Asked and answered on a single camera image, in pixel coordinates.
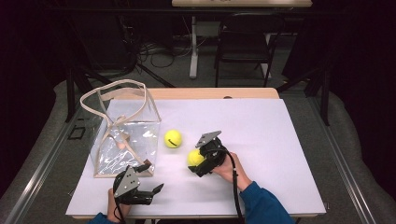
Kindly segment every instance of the white paper sheet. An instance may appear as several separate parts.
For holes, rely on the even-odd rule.
[[[155,104],[163,119],[156,169],[153,177],[139,177],[139,190],[164,186],[151,205],[134,205],[131,216],[236,215],[232,184],[217,175],[198,177],[187,168],[187,155],[201,135],[214,131],[222,131],[219,139],[238,154],[249,177],[273,192],[291,215],[326,212],[283,100],[157,100]],[[163,135],[170,129],[182,133],[179,148],[164,145]],[[114,178],[92,174],[93,165],[87,159],[67,215],[106,213],[106,191]]]

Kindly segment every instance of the black chair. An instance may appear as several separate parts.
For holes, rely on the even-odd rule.
[[[215,59],[216,87],[219,84],[220,62],[256,63],[256,68],[261,63],[267,63],[268,69],[263,76],[265,87],[276,41],[284,27],[284,19],[276,14],[242,12],[226,17],[219,26],[219,43]],[[266,35],[271,35],[268,43]]]

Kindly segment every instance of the tennis ball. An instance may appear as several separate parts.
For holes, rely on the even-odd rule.
[[[181,133],[178,130],[169,130],[163,137],[167,147],[179,147],[181,144]]]
[[[205,158],[199,153],[199,149],[192,150],[187,156],[187,164],[189,166],[197,166],[203,162]]]

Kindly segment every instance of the transparent tote bag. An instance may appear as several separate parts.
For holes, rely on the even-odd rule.
[[[126,166],[148,164],[139,175],[153,175],[161,117],[146,85],[115,81],[80,98],[94,177],[116,176]]]

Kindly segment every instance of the blue sleeve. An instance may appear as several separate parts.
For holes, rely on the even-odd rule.
[[[266,189],[261,189],[255,181],[242,191],[240,196],[245,203],[247,224],[294,223],[276,196]]]
[[[87,222],[87,224],[114,224],[114,223],[117,222],[112,222],[108,220],[107,216],[103,215],[102,213],[99,213],[98,215],[96,215],[96,217],[94,217],[93,219]]]

